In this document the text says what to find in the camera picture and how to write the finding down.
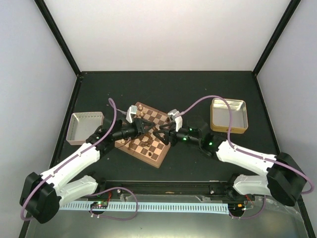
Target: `white wall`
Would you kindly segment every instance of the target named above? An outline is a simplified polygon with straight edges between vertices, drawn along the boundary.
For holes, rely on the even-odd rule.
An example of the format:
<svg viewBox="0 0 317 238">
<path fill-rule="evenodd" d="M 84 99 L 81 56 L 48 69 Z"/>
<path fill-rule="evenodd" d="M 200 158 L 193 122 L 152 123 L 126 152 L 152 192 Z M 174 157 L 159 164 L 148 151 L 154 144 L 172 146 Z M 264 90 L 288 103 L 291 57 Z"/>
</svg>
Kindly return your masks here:
<svg viewBox="0 0 317 238">
<path fill-rule="evenodd" d="M 25 177 L 48 168 L 75 74 L 33 0 L 0 1 L 0 237 L 18 237 Z"/>
<path fill-rule="evenodd" d="M 282 151 L 317 184 L 317 1 L 298 6 L 258 76 Z M 317 232 L 316 191 L 304 195 Z"/>
<path fill-rule="evenodd" d="M 290 0 L 46 0 L 81 70 L 253 70 Z"/>
</svg>

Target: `red wire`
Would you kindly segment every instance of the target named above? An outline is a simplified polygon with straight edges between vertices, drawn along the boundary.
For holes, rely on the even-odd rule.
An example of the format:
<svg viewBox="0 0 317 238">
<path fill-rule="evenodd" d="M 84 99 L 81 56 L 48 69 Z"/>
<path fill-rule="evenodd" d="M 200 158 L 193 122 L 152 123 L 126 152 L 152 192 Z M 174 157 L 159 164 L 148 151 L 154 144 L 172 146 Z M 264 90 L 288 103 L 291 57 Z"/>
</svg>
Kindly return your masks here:
<svg viewBox="0 0 317 238">
<path fill-rule="evenodd" d="M 109 191 L 109 193 L 108 193 L 108 202 L 110 201 L 111 196 L 112 196 L 112 193 Z"/>
<path fill-rule="evenodd" d="M 252 205 L 254 205 L 254 202 L 249 198 L 248 195 L 246 195 L 246 198 L 252 203 Z"/>
</svg>

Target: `chessboard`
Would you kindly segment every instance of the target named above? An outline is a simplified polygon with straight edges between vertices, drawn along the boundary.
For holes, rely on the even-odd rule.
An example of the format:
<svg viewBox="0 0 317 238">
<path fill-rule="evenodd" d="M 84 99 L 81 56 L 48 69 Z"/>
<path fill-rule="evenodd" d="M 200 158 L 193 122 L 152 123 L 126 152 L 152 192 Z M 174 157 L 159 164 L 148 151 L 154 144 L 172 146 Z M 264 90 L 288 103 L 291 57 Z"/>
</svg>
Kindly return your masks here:
<svg viewBox="0 0 317 238">
<path fill-rule="evenodd" d="M 156 125 L 150 129 L 148 133 L 132 141 L 116 141 L 115 147 L 135 158 L 159 168 L 170 148 L 170 145 L 164 145 L 163 142 L 153 135 L 153 131 L 159 130 L 160 125 L 169 123 L 169 118 L 166 113 L 160 112 L 159 110 L 151 108 L 143 103 L 137 102 L 135 105 L 138 108 L 135 117 L 153 121 Z"/>
</svg>

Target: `silver metal tray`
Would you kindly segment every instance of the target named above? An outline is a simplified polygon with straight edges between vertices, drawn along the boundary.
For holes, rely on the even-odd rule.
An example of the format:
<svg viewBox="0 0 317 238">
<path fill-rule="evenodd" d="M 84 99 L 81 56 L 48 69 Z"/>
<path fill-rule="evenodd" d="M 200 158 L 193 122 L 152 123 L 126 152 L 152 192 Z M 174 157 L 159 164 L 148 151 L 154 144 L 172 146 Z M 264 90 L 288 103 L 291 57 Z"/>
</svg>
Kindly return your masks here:
<svg viewBox="0 0 317 238">
<path fill-rule="evenodd" d="M 243 100 L 226 99 L 232 112 L 232 133 L 242 134 L 248 129 L 246 103 Z M 214 98 L 211 103 L 211 128 L 213 131 L 227 132 L 229 127 L 229 111 L 227 105 Z"/>
<path fill-rule="evenodd" d="M 82 145 L 98 126 L 103 124 L 102 112 L 73 113 L 67 131 L 66 140 L 71 145 Z"/>
</svg>

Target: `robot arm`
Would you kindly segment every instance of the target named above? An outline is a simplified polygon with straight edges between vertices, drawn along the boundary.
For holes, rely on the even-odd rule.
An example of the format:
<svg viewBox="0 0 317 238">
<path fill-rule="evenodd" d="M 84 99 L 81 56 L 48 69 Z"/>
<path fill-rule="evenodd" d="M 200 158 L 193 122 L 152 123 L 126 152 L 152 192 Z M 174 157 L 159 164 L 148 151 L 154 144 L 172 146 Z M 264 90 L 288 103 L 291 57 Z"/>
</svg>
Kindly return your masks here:
<svg viewBox="0 0 317 238">
<path fill-rule="evenodd" d="M 171 116 L 171 120 L 172 123 L 169 123 L 168 126 L 162 125 L 160 130 L 154 132 L 154 136 L 164 144 L 171 143 L 172 146 L 177 142 L 193 144 L 208 157 L 232 163 L 256 173 L 257 176 L 240 175 L 235 178 L 231 186 L 238 194 L 271 195 L 284 205 L 295 205 L 306 180 L 291 170 L 264 160 L 264 158 L 268 158 L 301 171 L 290 155 L 286 153 L 264 154 L 235 144 L 232 148 L 225 138 L 213 135 L 204 121 L 196 118 L 194 122 L 189 122 L 189 127 L 176 130 L 175 124 L 177 123 L 173 116 Z M 241 153 L 237 149 L 260 156 L 263 160 Z"/>
<path fill-rule="evenodd" d="M 60 206 L 96 191 L 98 183 L 91 176 L 84 176 L 70 182 L 76 175 L 114 148 L 116 140 L 135 138 L 148 132 L 154 125 L 153 122 L 144 119 L 133 119 L 132 123 L 125 125 L 122 124 L 122 120 L 117 120 L 112 132 L 99 144 L 91 147 L 105 135 L 108 129 L 96 131 L 75 153 L 58 165 L 40 175 L 31 173 L 27 176 L 20 205 L 24 204 L 26 198 L 40 182 L 50 176 L 26 205 L 26 210 L 40 223 L 49 221 L 58 212 Z"/>
</svg>

